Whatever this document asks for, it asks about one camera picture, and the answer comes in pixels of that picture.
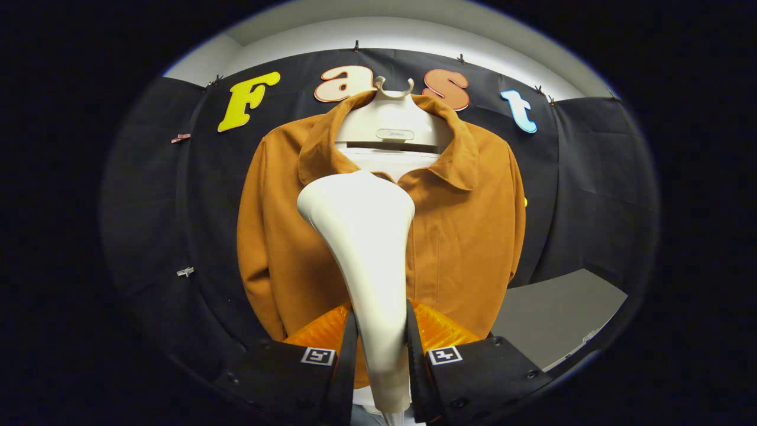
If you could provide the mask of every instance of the white clip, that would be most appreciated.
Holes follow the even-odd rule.
[[[596,330],[592,330],[592,331],[591,331],[591,332],[590,332],[589,334],[587,334],[587,335],[586,335],[586,337],[584,337],[584,339],[583,339],[584,343],[586,343],[586,342],[588,342],[589,340],[591,340],[591,339],[592,339],[592,338],[593,338],[594,336],[596,336],[596,335],[597,335],[597,333],[599,333],[599,332],[600,332],[600,329],[599,329],[599,328],[597,328]]]
[[[186,269],[182,269],[181,271],[176,271],[176,275],[179,275],[180,277],[181,277],[182,275],[186,275],[187,277],[189,277],[189,275],[190,275],[190,274],[191,274],[192,272],[194,272],[194,271],[195,271],[195,269],[194,269],[194,268],[193,268],[192,266],[190,266],[189,268],[186,268]]]

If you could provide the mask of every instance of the jacket collar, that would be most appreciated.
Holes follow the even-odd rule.
[[[304,186],[321,177],[360,170],[336,149],[334,141],[344,117],[350,111],[368,105],[374,96],[375,90],[351,96],[316,122],[300,150],[298,169]],[[442,101],[430,96],[410,96],[423,111],[445,119],[453,134],[452,143],[428,169],[456,188],[473,190],[478,185],[478,146],[466,124]]]

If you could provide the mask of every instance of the white wall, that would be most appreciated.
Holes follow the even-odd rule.
[[[438,23],[398,17],[327,20],[277,33],[243,47],[221,74],[228,76],[305,52],[350,49],[355,46],[356,39],[360,41],[360,48],[411,50],[448,58],[458,58],[462,53],[466,62],[529,86],[542,86],[542,90],[555,100],[585,96],[547,67],[493,40]],[[313,70],[313,75],[316,77],[323,71]]]
[[[476,0],[293,0],[239,21],[226,34],[246,46],[312,23],[354,17],[406,18],[457,28],[528,56],[555,71],[585,96],[607,96],[607,87],[612,89],[591,68],[590,58],[579,58],[570,52],[570,46],[555,42],[549,28],[529,27]],[[425,39],[419,41],[418,50],[422,51]]]
[[[205,87],[210,81],[216,79],[216,74],[223,75],[224,67],[240,50],[239,43],[226,34],[220,34],[189,52],[163,76]]]

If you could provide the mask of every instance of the white ceiling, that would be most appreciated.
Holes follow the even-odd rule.
[[[499,11],[464,0],[294,0],[243,20],[225,34],[245,46],[286,30],[346,17],[405,17],[465,30],[534,59],[586,96],[609,95],[609,85],[600,76],[548,36]]]

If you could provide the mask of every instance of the binder clip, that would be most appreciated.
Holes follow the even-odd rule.
[[[620,101],[620,99],[616,98],[615,95],[612,92],[610,92],[609,87],[605,86],[605,89],[607,89],[607,91],[609,92],[610,96],[612,96],[613,100]]]
[[[213,80],[213,81],[207,82],[207,86],[205,86],[205,88],[202,89],[202,92],[205,93],[205,91],[207,91],[207,88],[210,87],[210,86],[217,86],[218,85],[218,80],[221,80],[222,78],[223,78],[223,76],[219,76],[218,74],[216,74],[216,79]]]
[[[183,134],[183,135],[182,134],[178,134],[178,135],[176,135],[175,138],[171,139],[171,143],[179,143],[179,142],[183,141],[184,139],[189,139],[191,137],[192,137],[191,133],[186,133],[186,134]]]

